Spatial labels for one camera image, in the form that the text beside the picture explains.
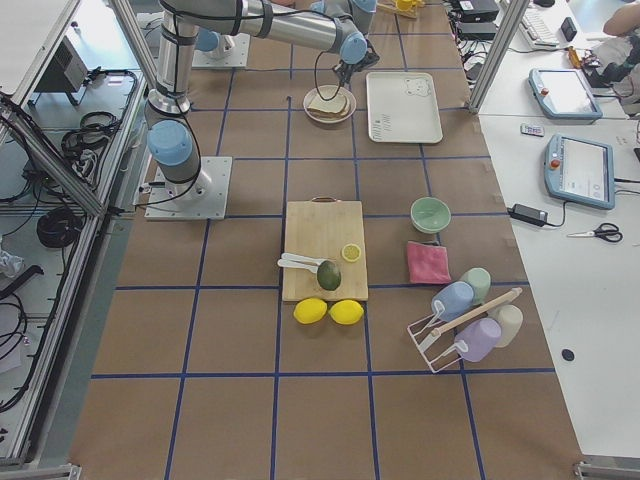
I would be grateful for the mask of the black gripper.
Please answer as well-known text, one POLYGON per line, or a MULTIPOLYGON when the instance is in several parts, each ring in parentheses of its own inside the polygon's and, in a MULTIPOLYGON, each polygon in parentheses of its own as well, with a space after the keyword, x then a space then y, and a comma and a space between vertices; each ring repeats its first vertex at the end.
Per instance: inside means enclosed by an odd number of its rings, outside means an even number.
POLYGON ((366 49, 362 54, 358 53, 356 59, 341 58, 333 67, 333 72, 338 75, 339 87, 344 88, 350 83, 351 75, 369 69, 379 62, 379 54, 371 42, 366 43, 366 49))

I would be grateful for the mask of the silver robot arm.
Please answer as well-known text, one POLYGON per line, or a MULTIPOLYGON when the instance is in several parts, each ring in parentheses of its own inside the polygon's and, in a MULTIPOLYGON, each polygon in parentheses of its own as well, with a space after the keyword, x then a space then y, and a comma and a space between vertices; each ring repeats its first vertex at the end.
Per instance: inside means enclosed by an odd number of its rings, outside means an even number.
POLYGON ((155 86, 145 107, 147 147, 164 176, 169 200, 181 202, 205 190, 202 160, 187 115, 187 97, 198 36, 247 34, 336 54, 342 83, 376 63, 368 33, 374 1, 317 1, 296 10, 271 1, 164 1, 155 86))
POLYGON ((201 28, 196 37, 195 50, 213 60, 229 57, 235 48, 235 41, 229 35, 201 28))

